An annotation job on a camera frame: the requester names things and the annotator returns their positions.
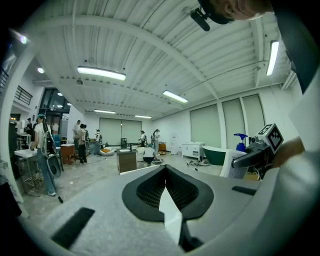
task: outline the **black vent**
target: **black vent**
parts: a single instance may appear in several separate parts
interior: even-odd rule
[[[159,209],[160,198],[165,190],[164,172],[158,172],[136,189],[136,195],[146,204]]]
[[[198,197],[198,188],[186,179],[172,171],[167,171],[166,176],[166,189],[179,211]]]

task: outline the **vacuum cleaner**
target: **vacuum cleaner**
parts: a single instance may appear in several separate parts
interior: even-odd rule
[[[61,204],[64,203],[62,200],[61,196],[58,194],[57,187],[54,183],[55,177],[58,178],[61,175],[61,168],[59,165],[59,161],[57,158],[57,149],[56,149],[56,144],[54,139],[51,136],[51,133],[48,130],[46,118],[44,114],[39,114],[39,117],[43,118],[42,125],[43,125],[43,131],[44,131],[44,136],[43,136],[43,143],[42,147],[40,148],[41,154],[46,157],[46,164],[48,166],[48,169],[50,171],[50,179],[51,182],[55,188],[55,192],[57,194],[57,198]]]

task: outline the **white wall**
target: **white wall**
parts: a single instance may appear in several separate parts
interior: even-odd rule
[[[289,119],[289,113],[297,102],[294,102],[290,89],[281,90],[279,87],[265,89],[259,93],[266,124],[275,123],[284,142],[298,137],[298,132]]]
[[[280,132],[282,133],[284,141],[289,141],[298,136],[298,132],[288,117],[289,112],[293,109],[299,98],[302,97],[302,93],[299,94],[298,89],[299,88],[295,86],[286,90],[281,90],[280,87],[273,86],[272,88],[265,87],[227,96],[220,99],[219,102],[214,100],[154,121],[142,120],[142,129],[145,131],[148,141],[150,140],[151,134],[156,129],[159,129],[160,141],[166,142],[167,150],[170,151],[170,142],[172,141],[173,137],[176,137],[179,147],[181,147],[182,143],[191,141],[190,111],[217,104],[221,130],[221,148],[225,149],[227,146],[227,136],[222,102],[237,99],[239,97],[247,97],[259,94],[266,124],[276,123],[280,129]],[[68,122],[68,141],[73,140],[72,128],[77,120],[81,120],[83,124],[87,125],[89,135],[91,138],[93,138],[93,134],[96,133],[96,129],[99,128],[100,117],[137,120],[134,117],[124,118],[122,116],[114,116],[109,114],[98,115],[94,113],[86,113],[83,115],[73,106],[71,106]]]
[[[299,80],[297,79],[294,84],[290,87],[292,98],[294,102],[299,102],[302,99],[302,91]]]
[[[74,136],[73,128],[74,128],[74,125],[76,124],[76,122],[78,120],[80,120],[81,123],[85,124],[84,115],[72,105],[70,107],[68,128],[67,128],[68,129],[68,131],[67,131],[68,143],[73,143],[74,142],[74,139],[73,139],[73,136]]]
[[[177,136],[178,145],[180,147],[181,143],[191,141],[190,111],[217,104],[221,130],[221,148],[225,149],[227,146],[227,136],[222,102],[256,94],[259,94],[260,97],[265,123],[276,123],[280,129],[284,141],[289,141],[293,138],[296,138],[298,136],[298,132],[289,119],[288,114],[299,100],[299,90],[298,88],[281,90],[278,86],[273,86],[272,88],[265,87],[227,96],[220,99],[219,102],[214,100],[187,110],[183,110],[181,112],[152,121],[149,126],[149,130],[151,130],[152,133],[155,129],[160,130],[160,140],[166,142],[168,151],[170,150],[169,145],[173,136]]]
[[[29,94],[32,95],[30,105],[14,98],[12,105],[12,113],[20,114],[20,120],[27,120],[28,118],[32,119],[34,115],[34,123],[37,119],[37,115],[39,112],[39,106],[41,103],[41,99],[44,93],[45,88],[41,86],[34,85],[32,78],[28,73],[24,73],[19,85],[26,90]]]
[[[156,129],[160,130],[159,141],[166,143],[167,151],[171,150],[170,144],[173,137],[176,137],[180,151],[182,143],[191,141],[190,111],[184,110],[153,121],[151,123],[151,133],[147,134],[148,138]]]
[[[144,132],[146,133],[148,137],[148,141],[150,141],[149,138],[151,136],[151,133],[154,132],[154,130],[152,130],[152,125],[151,125],[152,122],[150,120],[144,120],[144,119],[129,117],[129,116],[126,116],[126,117],[117,116],[117,115],[111,115],[111,114],[86,113],[85,115],[83,115],[74,106],[71,106],[70,113],[69,113],[69,121],[68,121],[68,133],[67,133],[68,141],[73,142],[72,129],[78,120],[81,120],[82,124],[86,124],[86,129],[89,132],[89,136],[91,139],[93,139],[95,137],[94,134],[96,133],[96,129],[99,129],[100,118],[142,121],[142,130],[144,130]]]

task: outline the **ceiling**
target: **ceiling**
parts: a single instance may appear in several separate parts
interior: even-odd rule
[[[188,14],[197,7],[197,0],[48,1],[28,26],[39,45],[33,65],[41,64],[81,111],[153,118],[286,81],[291,66],[282,42],[266,76],[271,41],[281,39],[273,14],[210,21],[205,32]],[[78,66],[125,73],[126,80],[79,74]],[[165,90],[189,102],[167,98]]]

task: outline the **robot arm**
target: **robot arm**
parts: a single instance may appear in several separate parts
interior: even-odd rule
[[[233,168],[254,167],[261,179],[275,160],[275,155],[284,139],[276,124],[268,124],[250,140],[243,155],[232,161]]]

